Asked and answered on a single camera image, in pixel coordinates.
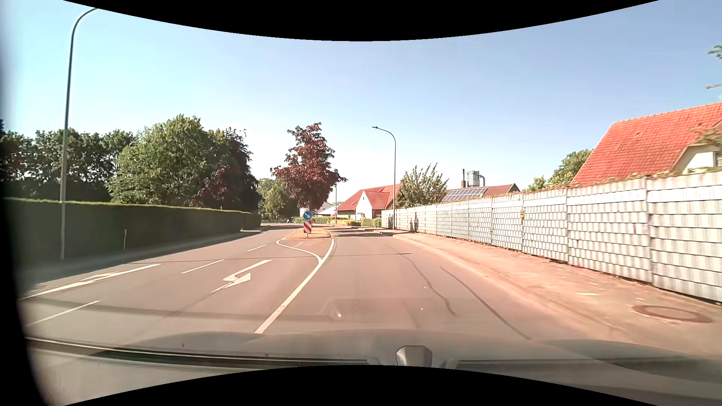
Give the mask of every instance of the asphalt road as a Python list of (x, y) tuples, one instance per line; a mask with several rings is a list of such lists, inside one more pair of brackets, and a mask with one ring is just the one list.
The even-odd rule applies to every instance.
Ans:
[(400, 238), (293, 228), (44, 283), (20, 299), (26, 335), (127, 345), (188, 332), (402, 328), (588, 338), (492, 280)]

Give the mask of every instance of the house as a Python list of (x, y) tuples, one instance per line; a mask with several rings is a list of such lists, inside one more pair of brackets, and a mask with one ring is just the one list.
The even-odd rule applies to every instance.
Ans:
[[(303, 216), (303, 213), (305, 213), (307, 211), (308, 211), (308, 209), (306, 209), (306, 208), (303, 208), (303, 207), (299, 208), (299, 216)], [(336, 207), (334, 205), (332, 205), (331, 203), (326, 202), (326, 203), (323, 203), (323, 205), (321, 205), (320, 209), (314, 210), (313, 214), (320, 215), (320, 216), (330, 216), (331, 214), (333, 214), (335, 212), (336, 212)]]
[(333, 204), (328, 206), (326, 209), (319, 210), (318, 213), (316, 213), (319, 216), (333, 216), (336, 215), (336, 206)]
[[(401, 184), (396, 184), (396, 193)], [(381, 216), (381, 210), (393, 206), (393, 185), (361, 189), (339, 205), (339, 217), (349, 217), (356, 220), (362, 218), (375, 218)]]
[(722, 103), (613, 123), (573, 183), (720, 166), (722, 152), (695, 143), (699, 134), (692, 131), (714, 126), (722, 126)]
[(500, 194), (519, 191), (516, 183), (501, 186), (473, 186), (469, 188), (447, 189), (446, 196), (442, 202), (456, 202), (459, 200), (478, 199), (480, 197), (492, 197)]

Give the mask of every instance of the white fence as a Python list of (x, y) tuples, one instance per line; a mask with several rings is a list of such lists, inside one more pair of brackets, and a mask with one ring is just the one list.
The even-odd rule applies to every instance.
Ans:
[[(393, 211), (381, 212), (391, 228)], [(722, 172), (396, 209), (401, 230), (463, 238), (722, 301)]]

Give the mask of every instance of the street lamp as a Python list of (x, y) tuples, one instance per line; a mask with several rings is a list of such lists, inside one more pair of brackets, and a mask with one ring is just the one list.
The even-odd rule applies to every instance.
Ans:
[(65, 92), (65, 127), (63, 129), (63, 152), (61, 158), (61, 169), (60, 169), (60, 259), (65, 259), (65, 192), (67, 189), (66, 174), (68, 172), (68, 114), (70, 111), (70, 74), (73, 69), (73, 42), (75, 40), (75, 29), (78, 28), (78, 23), (90, 12), (97, 10), (97, 8), (90, 9), (85, 13), (81, 14), (80, 17), (75, 20), (73, 25), (73, 31), (70, 34), (70, 57), (68, 57), (68, 87)]
[[(371, 127), (372, 129), (377, 129), (381, 131), (386, 131), (389, 134), (391, 134), (391, 131), (380, 129), (377, 126)], [(391, 225), (391, 228), (393, 230), (396, 229), (396, 137), (391, 134), (391, 137), (393, 138), (393, 224)]]

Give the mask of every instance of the manhole cover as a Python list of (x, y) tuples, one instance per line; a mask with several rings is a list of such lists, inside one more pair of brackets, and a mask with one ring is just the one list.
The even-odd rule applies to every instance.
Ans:
[(633, 306), (635, 311), (647, 316), (661, 317), (662, 319), (690, 321), (692, 323), (711, 323), (712, 319), (704, 314), (695, 313), (694, 311), (682, 310), (680, 308), (665, 306)]

